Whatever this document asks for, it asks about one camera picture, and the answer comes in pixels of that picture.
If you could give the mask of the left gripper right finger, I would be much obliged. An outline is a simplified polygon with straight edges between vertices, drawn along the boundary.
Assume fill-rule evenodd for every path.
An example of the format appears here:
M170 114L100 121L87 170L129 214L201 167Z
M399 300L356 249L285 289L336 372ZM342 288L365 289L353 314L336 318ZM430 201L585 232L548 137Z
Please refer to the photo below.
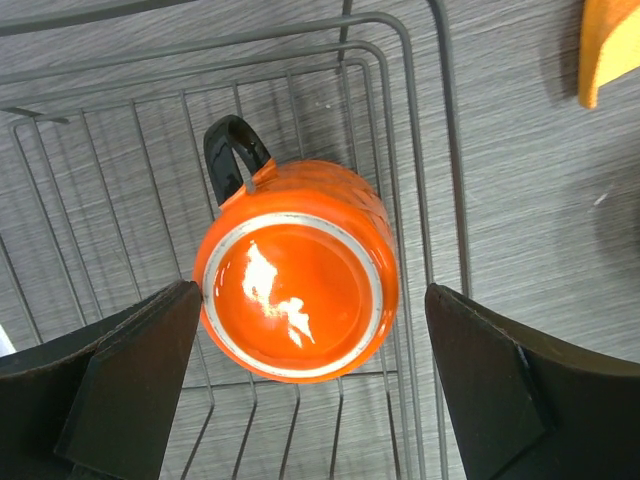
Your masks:
M639 366L432 283L429 336L469 479L636 479Z

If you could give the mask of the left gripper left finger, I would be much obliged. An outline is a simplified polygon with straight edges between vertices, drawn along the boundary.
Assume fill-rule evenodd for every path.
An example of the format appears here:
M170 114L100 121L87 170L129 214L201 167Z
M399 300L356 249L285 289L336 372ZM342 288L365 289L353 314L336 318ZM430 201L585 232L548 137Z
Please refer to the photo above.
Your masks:
M179 280L1 359L4 479L156 479L199 321Z

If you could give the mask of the orange cup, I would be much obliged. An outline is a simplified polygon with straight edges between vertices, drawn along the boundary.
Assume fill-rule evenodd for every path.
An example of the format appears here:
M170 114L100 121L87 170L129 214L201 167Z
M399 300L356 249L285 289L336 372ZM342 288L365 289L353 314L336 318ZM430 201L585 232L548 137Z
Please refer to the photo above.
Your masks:
M213 342L243 368L286 383L363 365L399 304L394 238L375 190L333 162L278 165L236 115L207 129L203 153L219 215L193 277Z

